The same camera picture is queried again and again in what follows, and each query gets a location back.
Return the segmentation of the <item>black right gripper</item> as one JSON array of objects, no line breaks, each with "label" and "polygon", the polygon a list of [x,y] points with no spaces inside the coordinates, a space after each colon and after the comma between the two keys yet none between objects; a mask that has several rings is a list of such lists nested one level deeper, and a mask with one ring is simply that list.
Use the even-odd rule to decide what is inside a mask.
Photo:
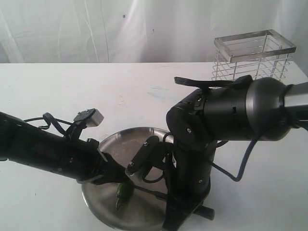
[{"label": "black right gripper", "polygon": [[214,209],[202,205],[211,187],[212,143],[193,148],[177,141],[163,142],[163,147],[167,205],[162,228],[179,229],[193,212],[214,220]]}]

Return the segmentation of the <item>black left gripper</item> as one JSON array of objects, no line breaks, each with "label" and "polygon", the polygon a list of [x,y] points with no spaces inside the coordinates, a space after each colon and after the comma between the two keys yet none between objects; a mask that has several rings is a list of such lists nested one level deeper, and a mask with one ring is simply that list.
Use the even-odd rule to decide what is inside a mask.
[{"label": "black left gripper", "polygon": [[126,184],[134,188],[134,183],[126,175],[125,168],[120,165],[113,157],[106,152],[100,152],[101,159],[94,165],[94,170],[89,177],[77,180],[79,184],[91,183],[93,185],[102,185],[106,183]]}]

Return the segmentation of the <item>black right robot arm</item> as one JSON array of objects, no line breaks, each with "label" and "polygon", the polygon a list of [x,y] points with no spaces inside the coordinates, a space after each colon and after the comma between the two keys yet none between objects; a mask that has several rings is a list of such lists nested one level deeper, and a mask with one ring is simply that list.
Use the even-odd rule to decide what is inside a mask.
[{"label": "black right robot arm", "polygon": [[228,141],[249,141],[238,174],[242,179],[258,141],[281,140],[292,128],[308,127],[307,83],[285,85],[250,75],[236,80],[200,81],[176,77],[195,90],[174,105],[166,121],[173,145],[166,154],[165,231],[176,231],[209,194],[216,149]]}]

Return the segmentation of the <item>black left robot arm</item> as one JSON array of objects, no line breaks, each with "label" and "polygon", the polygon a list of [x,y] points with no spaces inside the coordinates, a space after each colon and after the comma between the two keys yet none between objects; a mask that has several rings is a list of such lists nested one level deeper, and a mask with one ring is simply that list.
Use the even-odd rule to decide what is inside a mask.
[{"label": "black left robot arm", "polygon": [[98,109],[78,113],[69,128],[50,113],[42,119],[46,125],[35,127],[28,120],[0,114],[0,159],[13,161],[74,179],[79,184],[124,183],[125,169],[101,152],[95,139],[81,140],[82,130],[100,125],[104,119]]}]

